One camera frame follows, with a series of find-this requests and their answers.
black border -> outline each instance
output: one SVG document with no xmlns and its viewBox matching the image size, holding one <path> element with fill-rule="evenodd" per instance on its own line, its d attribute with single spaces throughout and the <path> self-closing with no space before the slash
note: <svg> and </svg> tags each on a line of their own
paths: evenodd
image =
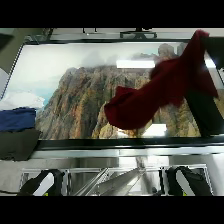
<svg viewBox="0 0 224 224">
<path fill-rule="evenodd" d="M 189 42 L 190 39 L 80 39 L 80 40 L 46 40 L 25 42 L 15 59 L 10 72 L 16 66 L 18 57 L 25 45 L 67 44 L 67 43 L 121 43 L 121 42 Z M 146 148 L 178 148 L 222 146 L 224 136 L 214 137 L 162 137 L 162 138 L 124 138 L 124 139 L 67 139 L 67 140 L 38 140 L 34 151 L 51 150 L 103 150 L 103 149 L 146 149 Z"/>
</svg>

wall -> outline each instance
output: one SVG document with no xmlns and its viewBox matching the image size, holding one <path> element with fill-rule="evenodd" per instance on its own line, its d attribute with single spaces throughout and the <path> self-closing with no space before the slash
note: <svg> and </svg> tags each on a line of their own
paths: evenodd
<svg viewBox="0 0 224 224">
<path fill-rule="evenodd" d="M 0 33 L 14 36 L 14 39 L 0 52 L 0 68 L 9 73 L 13 61 L 26 35 L 42 33 L 43 28 L 0 28 Z"/>
</svg>

white cloth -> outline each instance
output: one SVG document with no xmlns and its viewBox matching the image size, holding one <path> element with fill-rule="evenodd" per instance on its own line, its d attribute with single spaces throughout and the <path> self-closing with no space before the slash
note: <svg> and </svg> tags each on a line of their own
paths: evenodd
<svg viewBox="0 0 224 224">
<path fill-rule="evenodd" d="M 29 92 L 11 92 L 0 101 L 0 111 L 13 110 L 19 107 L 41 109 L 44 98 Z"/>
</svg>

folded cloth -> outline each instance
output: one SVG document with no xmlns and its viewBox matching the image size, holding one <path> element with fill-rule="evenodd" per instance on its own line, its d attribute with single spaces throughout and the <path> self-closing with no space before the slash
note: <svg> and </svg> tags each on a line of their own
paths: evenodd
<svg viewBox="0 0 224 224">
<path fill-rule="evenodd" d="M 40 131 L 26 129 L 22 132 L 0 133 L 0 159 L 25 161 L 32 154 Z"/>
<path fill-rule="evenodd" d="M 197 30 L 179 58 L 157 64 L 151 81 L 141 89 L 118 86 L 115 97 L 104 107 L 109 123 L 123 130 L 141 128 L 160 107 L 180 106 L 189 88 L 218 97 L 205 65 L 202 36 L 208 33 Z"/>
<path fill-rule="evenodd" d="M 36 110 L 33 108 L 18 108 L 0 111 L 0 132 L 21 131 L 35 126 Z"/>
<path fill-rule="evenodd" d="M 29 92 L 10 92 L 0 101 L 1 110 L 13 110 L 20 107 L 41 109 L 44 98 Z"/>
</svg>

mountain landscape image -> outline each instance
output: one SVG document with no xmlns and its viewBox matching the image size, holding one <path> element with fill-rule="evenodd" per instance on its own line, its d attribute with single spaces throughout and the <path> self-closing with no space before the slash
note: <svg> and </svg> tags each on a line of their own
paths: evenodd
<svg viewBox="0 0 224 224">
<path fill-rule="evenodd" d="M 135 54 L 138 59 L 153 59 L 156 63 L 178 57 L 186 45 L 177 47 L 177 54 L 169 44 L 161 44 L 156 54 Z M 116 139 L 118 128 L 111 126 L 104 114 L 104 105 L 115 95 L 117 86 L 141 88 L 150 81 L 150 69 L 124 69 L 116 65 L 70 68 L 61 77 L 43 111 L 37 114 L 36 129 L 42 132 L 41 139 Z M 223 104 L 216 100 L 220 111 Z M 169 137 L 198 137 L 197 124 L 186 100 L 180 108 L 168 105 L 160 108 L 149 121 L 166 124 Z M 128 137 L 135 137 L 133 131 L 124 131 Z"/>
</svg>

